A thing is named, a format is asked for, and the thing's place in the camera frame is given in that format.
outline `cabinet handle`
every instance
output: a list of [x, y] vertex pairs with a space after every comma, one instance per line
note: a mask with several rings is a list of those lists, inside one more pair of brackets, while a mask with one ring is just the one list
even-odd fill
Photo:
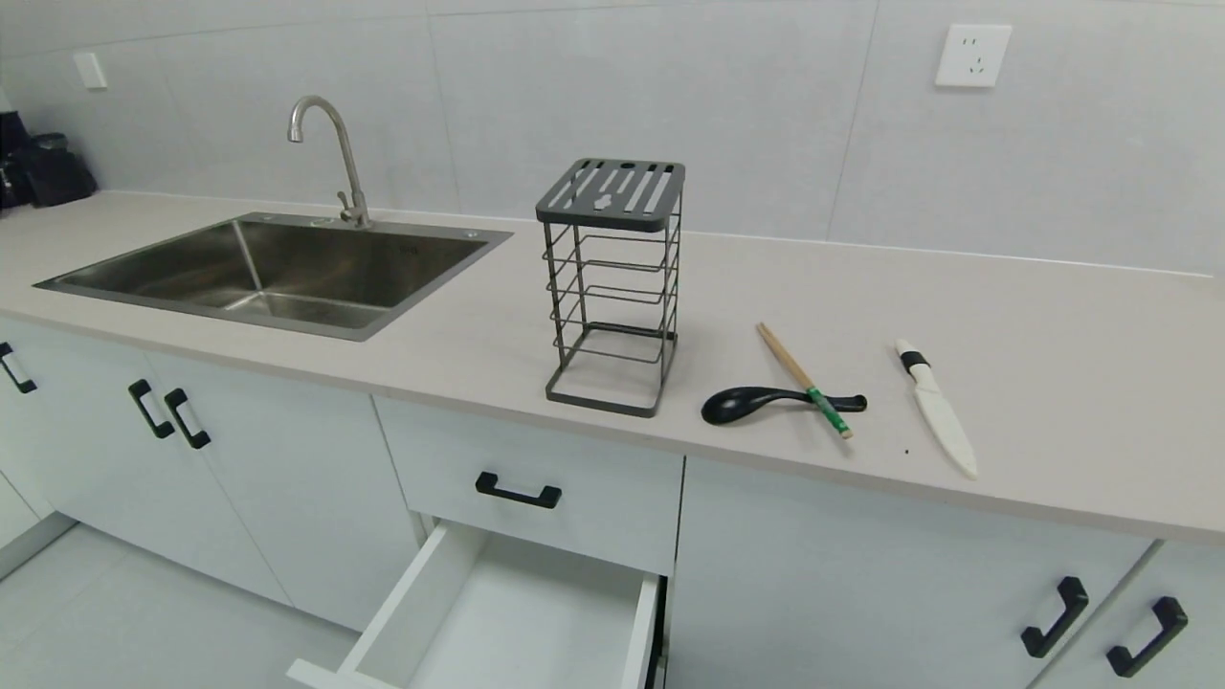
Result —
[[1118, 677], [1136, 677], [1136, 673], [1144, 668], [1149, 661], [1156, 657], [1174, 638], [1187, 626], [1187, 613], [1182, 612], [1182, 606], [1174, 596], [1165, 596], [1153, 604], [1153, 614], [1161, 623], [1161, 633], [1149, 641], [1148, 646], [1134, 658], [1132, 652], [1125, 646], [1115, 646], [1106, 652], [1106, 660]]
[[556, 508], [557, 500], [561, 499], [561, 488], [556, 485], [545, 485], [544, 490], [540, 490], [539, 497], [502, 490], [497, 488], [497, 474], [488, 471], [480, 472], [480, 476], [477, 478], [477, 493], [514, 500], [516, 503], [544, 508], [546, 510]]
[[7, 342], [0, 342], [0, 367], [4, 367], [4, 371], [9, 374], [9, 380], [11, 380], [12, 384], [17, 386], [17, 392], [21, 392], [22, 395], [29, 395], [34, 390], [38, 390], [38, 386], [34, 385], [33, 380], [27, 380], [24, 383], [21, 383], [17, 380], [17, 376], [12, 374], [12, 369], [9, 368], [9, 364], [5, 363], [4, 360], [4, 358], [11, 353], [12, 353], [12, 347]]
[[1065, 576], [1058, 586], [1060, 598], [1063, 598], [1063, 614], [1055, 620], [1051, 630], [1042, 634], [1036, 626], [1027, 626], [1020, 633], [1020, 640], [1025, 642], [1025, 651], [1031, 657], [1045, 658], [1046, 653], [1060, 642], [1060, 639], [1072, 629], [1076, 619], [1089, 607], [1089, 595], [1084, 592], [1080, 580], [1074, 576]]
[[183, 416], [179, 414], [179, 407], [187, 403], [187, 394], [183, 391], [183, 387], [175, 387], [165, 396], [165, 406], [170, 407], [170, 416], [174, 417], [174, 423], [179, 424], [179, 430], [183, 432], [183, 436], [187, 439], [187, 445], [191, 445], [192, 450], [198, 450], [205, 445], [213, 441], [212, 438], [205, 433], [203, 429], [195, 435], [187, 430], [187, 424], [184, 423]]
[[131, 395], [132, 401], [136, 402], [136, 408], [140, 409], [141, 416], [145, 417], [145, 423], [149, 424], [149, 430], [153, 432], [153, 436], [160, 440], [162, 438], [174, 433], [174, 425], [172, 425], [168, 421], [153, 423], [153, 417], [149, 416], [148, 407], [146, 407], [145, 401], [141, 400], [141, 397], [152, 391], [153, 389], [149, 387], [149, 381], [143, 378], [127, 386], [127, 394]]

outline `countertop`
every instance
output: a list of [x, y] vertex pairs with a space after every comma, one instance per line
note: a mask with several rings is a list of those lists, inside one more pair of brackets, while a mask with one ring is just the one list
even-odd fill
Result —
[[[680, 348], [655, 418], [549, 402], [557, 359], [540, 226], [513, 232], [371, 340], [330, 340], [74, 297], [36, 282], [250, 211], [337, 208], [104, 192], [0, 219], [0, 315], [147, 349], [973, 509], [1225, 547], [1225, 281], [1050, 261], [712, 235], [682, 239]], [[831, 395], [840, 440], [785, 405], [698, 416], [737, 385], [794, 387], [766, 321]], [[893, 342], [932, 364], [980, 477], [944, 457]]]

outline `black spoon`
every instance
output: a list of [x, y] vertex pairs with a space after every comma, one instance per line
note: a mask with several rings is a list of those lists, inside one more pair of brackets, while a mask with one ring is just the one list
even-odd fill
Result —
[[[812, 405], [812, 400], [804, 392], [795, 390], [782, 390], [778, 387], [733, 387], [717, 392], [702, 405], [702, 418], [712, 425], [723, 425], [736, 419], [742, 419], [774, 400], [799, 400]], [[834, 409], [842, 413], [862, 412], [867, 408], [867, 397], [855, 395], [854, 397], [831, 397], [826, 400], [833, 405]]]

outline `light switch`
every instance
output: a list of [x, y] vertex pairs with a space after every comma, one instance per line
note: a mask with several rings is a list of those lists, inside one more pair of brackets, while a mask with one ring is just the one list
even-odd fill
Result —
[[89, 91], [103, 91], [107, 88], [107, 75], [102, 74], [102, 65], [98, 64], [98, 55], [93, 53], [77, 53], [72, 55], [72, 61], [81, 74], [81, 83]]
[[936, 86], [991, 88], [1000, 78], [1011, 26], [953, 25], [936, 70]]

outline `stainless steel sink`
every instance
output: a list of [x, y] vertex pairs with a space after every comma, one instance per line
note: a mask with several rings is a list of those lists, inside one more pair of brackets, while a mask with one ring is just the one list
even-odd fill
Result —
[[34, 287], [364, 341], [510, 237], [249, 213]]

